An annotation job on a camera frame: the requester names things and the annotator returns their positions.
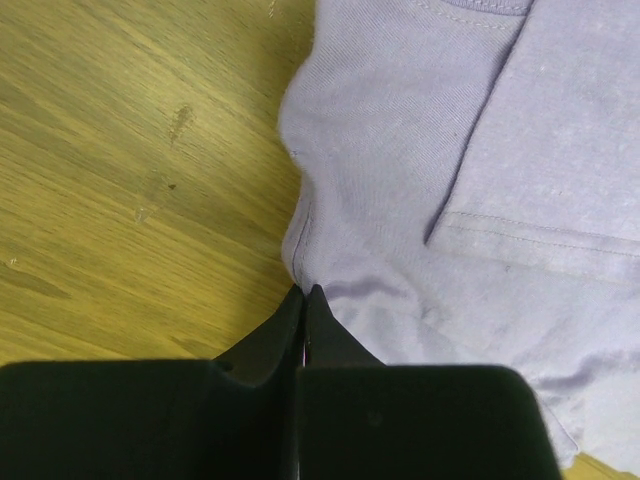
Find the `wooden surface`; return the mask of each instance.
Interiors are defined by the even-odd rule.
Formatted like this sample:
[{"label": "wooden surface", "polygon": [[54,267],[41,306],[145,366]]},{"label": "wooden surface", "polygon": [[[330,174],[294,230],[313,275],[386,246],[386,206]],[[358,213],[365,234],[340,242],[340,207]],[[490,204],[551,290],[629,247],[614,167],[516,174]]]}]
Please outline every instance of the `wooden surface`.
[{"label": "wooden surface", "polygon": [[298,192],[275,125],[312,17],[1,0],[0,364],[213,357],[272,312]]}]

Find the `wooden table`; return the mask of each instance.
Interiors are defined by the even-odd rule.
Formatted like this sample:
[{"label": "wooden table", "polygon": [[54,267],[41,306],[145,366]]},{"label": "wooden table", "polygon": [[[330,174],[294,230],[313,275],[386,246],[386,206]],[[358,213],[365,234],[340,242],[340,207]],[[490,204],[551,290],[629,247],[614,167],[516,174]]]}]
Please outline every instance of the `wooden table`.
[{"label": "wooden table", "polygon": [[[290,286],[312,0],[2,0],[0,364],[213,357]],[[580,457],[572,479],[625,478]]]}]

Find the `black plastic object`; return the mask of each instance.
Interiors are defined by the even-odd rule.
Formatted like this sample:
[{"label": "black plastic object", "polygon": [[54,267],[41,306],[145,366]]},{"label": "black plastic object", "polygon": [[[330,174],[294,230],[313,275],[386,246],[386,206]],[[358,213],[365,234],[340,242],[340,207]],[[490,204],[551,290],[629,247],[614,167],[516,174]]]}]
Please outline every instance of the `black plastic object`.
[{"label": "black plastic object", "polygon": [[0,478],[560,479],[496,367],[385,367],[320,287],[215,360],[0,369]]}]

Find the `scratch on wood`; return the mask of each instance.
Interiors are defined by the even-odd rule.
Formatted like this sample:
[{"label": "scratch on wood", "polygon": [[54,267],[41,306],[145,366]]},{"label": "scratch on wood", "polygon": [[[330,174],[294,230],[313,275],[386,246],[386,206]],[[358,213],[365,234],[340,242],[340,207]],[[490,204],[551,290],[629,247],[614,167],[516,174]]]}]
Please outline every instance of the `scratch on wood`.
[{"label": "scratch on wood", "polygon": [[173,120],[169,126],[169,142],[171,148],[173,148],[176,141],[184,135],[184,132],[193,125],[195,118],[191,105],[183,105],[175,111]]},{"label": "scratch on wood", "polygon": [[41,295],[53,298],[70,299],[71,294],[65,292],[56,285],[49,283],[43,278],[31,275],[30,273],[20,272],[11,268],[7,263],[0,263],[0,284],[8,283],[17,288],[31,290]]}]

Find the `stitching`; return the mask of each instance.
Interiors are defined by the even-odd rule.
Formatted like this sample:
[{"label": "stitching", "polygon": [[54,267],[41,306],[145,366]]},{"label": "stitching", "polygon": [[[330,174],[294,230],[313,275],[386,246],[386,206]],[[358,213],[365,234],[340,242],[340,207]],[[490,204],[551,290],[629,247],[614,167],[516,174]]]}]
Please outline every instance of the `stitching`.
[{"label": "stitching", "polygon": [[412,0],[412,2],[418,6],[418,7],[422,7],[426,10],[431,10],[431,12],[433,12],[434,14],[441,16],[441,17],[445,17],[448,18],[449,20],[453,20],[454,22],[458,22],[458,23],[464,23],[466,25],[474,25],[476,27],[484,27],[484,28],[490,28],[492,30],[506,30],[507,27],[505,27],[504,25],[488,25],[486,23],[476,23],[476,22],[470,22],[469,20],[465,20],[464,18],[460,18],[460,17],[454,17],[452,15],[449,15],[445,12],[441,12],[438,10],[435,10],[431,5],[427,5],[426,3],[422,3],[416,0]]},{"label": "stitching", "polygon": [[495,217],[495,216],[492,216],[492,215],[480,215],[480,214],[477,214],[477,213],[465,213],[465,212],[447,212],[447,213],[445,213],[445,215],[461,215],[461,216],[464,216],[464,217],[473,217],[473,218],[491,218],[493,220],[500,220],[501,222],[511,223],[511,224],[514,224],[514,225],[523,225],[525,227],[532,227],[532,228],[539,229],[539,230],[550,230],[552,232],[560,232],[560,233],[577,233],[579,235],[585,235],[585,236],[588,236],[588,237],[605,238],[605,239],[611,239],[611,240],[623,240],[625,242],[640,243],[638,240],[631,240],[631,239],[628,239],[628,238],[613,237],[611,235],[601,235],[599,233],[581,232],[579,230],[571,230],[571,229],[567,229],[567,228],[543,227],[542,225],[534,225],[532,223],[518,222],[516,220],[507,220],[506,218]]},{"label": "stitching", "polygon": [[508,5],[498,5],[497,3],[483,2],[482,0],[475,0],[473,3],[476,5],[482,5],[489,8],[502,8],[503,10],[527,10],[529,7],[510,7]]},{"label": "stitching", "polygon": [[536,398],[538,399],[538,401],[540,403],[542,403],[545,407],[547,407],[547,411],[549,412],[549,414],[551,414],[551,416],[555,419],[555,421],[557,422],[557,424],[560,426],[560,428],[562,429],[562,431],[564,432],[564,434],[567,436],[567,438],[569,439],[569,441],[571,443],[573,443],[573,448],[574,448],[574,454],[578,453],[580,451],[580,446],[578,445],[578,442],[576,442],[576,440],[573,438],[573,435],[571,435],[569,433],[569,430],[567,430],[567,428],[564,426],[564,424],[560,421],[560,419],[558,418],[558,416],[555,414],[555,412],[551,409],[551,407],[547,404],[547,402],[545,402],[544,400],[542,400],[542,397],[534,392]]},{"label": "stitching", "polygon": [[631,258],[640,258],[640,255],[634,255],[633,253],[622,253],[622,252],[614,252],[611,250],[599,250],[597,248],[589,248],[589,247],[577,247],[575,245],[565,245],[563,243],[549,243],[549,242],[541,242],[539,240],[531,240],[529,238],[515,237],[513,235],[507,235],[506,233],[494,232],[492,230],[476,230],[474,228],[464,228],[464,227],[454,227],[450,225],[446,225],[447,228],[455,228],[457,230],[466,230],[469,232],[479,232],[479,233],[493,233],[494,235],[500,235],[501,237],[513,238],[514,240],[520,240],[523,242],[531,242],[531,243],[539,243],[541,245],[551,245],[553,247],[565,247],[571,248],[574,250],[588,250],[592,252],[600,252],[600,253],[608,253],[611,255],[621,255],[623,257],[631,257]]},{"label": "stitching", "polygon": [[[311,210],[313,210],[313,202],[311,201],[311,199],[309,200],[309,210],[307,211],[307,219],[304,222],[304,227],[302,227],[302,235],[300,236],[300,241],[302,241],[302,236],[304,236],[304,247],[302,248],[302,252],[300,252],[300,262],[298,262],[298,275],[299,275],[299,269],[300,267],[304,268],[304,258],[306,256],[306,253],[309,251],[309,237],[311,236],[309,234],[309,230],[311,230],[311,223],[313,222],[312,219],[312,215],[311,215]],[[298,278],[298,285],[303,286],[304,283],[302,283],[301,278]]]},{"label": "stitching", "polygon": [[[295,283],[297,285],[302,285],[301,283],[301,277],[300,277],[300,265],[303,262],[304,259],[304,252],[307,250],[308,247],[308,237],[305,237],[305,234],[307,233],[307,228],[309,227],[309,223],[311,221],[311,200],[309,199],[309,192],[305,192],[305,198],[301,199],[301,201],[303,201],[306,205],[306,214],[304,215],[304,223],[302,224],[302,228],[300,229],[300,236],[298,237],[298,241],[296,242],[296,246],[293,249],[293,254],[291,255],[291,273],[293,274],[293,280],[295,281]],[[305,242],[304,242],[304,247],[303,247],[303,251],[300,252],[300,254],[298,254],[298,251],[300,250],[300,247],[302,246],[302,239],[303,237],[305,238]]]}]

